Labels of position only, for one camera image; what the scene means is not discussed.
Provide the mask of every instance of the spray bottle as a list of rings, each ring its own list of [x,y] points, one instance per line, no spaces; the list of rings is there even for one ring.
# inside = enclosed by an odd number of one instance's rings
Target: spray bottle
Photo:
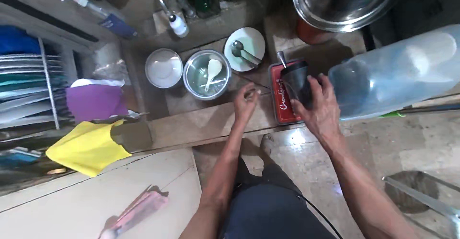
[[[120,17],[120,13],[116,13],[116,9],[108,10],[97,4],[89,1],[89,0],[73,0],[74,2],[78,3],[81,7],[88,8],[91,13],[93,13],[96,17],[102,19],[101,22],[98,24],[104,28],[109,29],[112,33],[122,36],[125,39],[131,39],[138,35],[137,31],[126,24],[122,17]]]

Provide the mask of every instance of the metal basin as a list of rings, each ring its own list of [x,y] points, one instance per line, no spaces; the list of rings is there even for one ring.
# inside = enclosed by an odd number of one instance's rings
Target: metal basin
[[[209,90],[205,92],[207,66],[211,59],[219,60],[222,63],[222,70],[214,77]],[[230,77],[231,68],[229,61],[222,53],[212,49],[201,50],[193,54],[187,63],[185,63],[185,87],[195,98],[200,100],[212,100],[222,95],[227,89]]]
[[[308,24],[331,32],[351,32],[381,17],[393,0],[293,0]]]

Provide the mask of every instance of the bare foot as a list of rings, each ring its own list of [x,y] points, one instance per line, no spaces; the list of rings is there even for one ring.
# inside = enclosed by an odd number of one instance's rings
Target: bare foot
[[[262,159],[264,162],[264,167],[275,163],[273,159],[270,158],[271,150],[275,148],[275,141],[273,139],[273,136],[271,134],[265,134],[262,137],[262,141],[260,142],[260,150],[259,150],[259,157]]]
[[[275,140],[273,139],[273,136],[271,136],[271,134],[265,134],[260,142],[260,149],[262,152],[270,155],[273,148],[275,148]]]

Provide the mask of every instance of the hand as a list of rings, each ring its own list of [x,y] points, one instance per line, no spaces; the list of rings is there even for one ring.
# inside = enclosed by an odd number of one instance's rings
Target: hand
[[[319,75],[322,87],[318,80],[308,76],[311,93],[313,95],[313,107],[307,110],[300,101],[293,99],[291,104],[294,112],[302,117],[307,128],[318,138],[323,145],[340,138],[342,132],[339,128],[340,109],[334,94],[334,87],[329,78]]]
[[[260,90],[254,89],[254,83],[248,83],[238,91],[233,101],[235,106],[235,124],[246,126],[254,113],[260,92]]]

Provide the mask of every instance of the yellow cloth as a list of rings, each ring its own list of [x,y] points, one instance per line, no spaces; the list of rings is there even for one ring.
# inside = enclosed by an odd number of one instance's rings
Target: yellow cloth
[[[95,177],[107,165],[131,156],[110,136],[112,126],[119,126],[123,122],[124,120],[113,124],[82,122],[52,145],[46,155],[57,163]]]

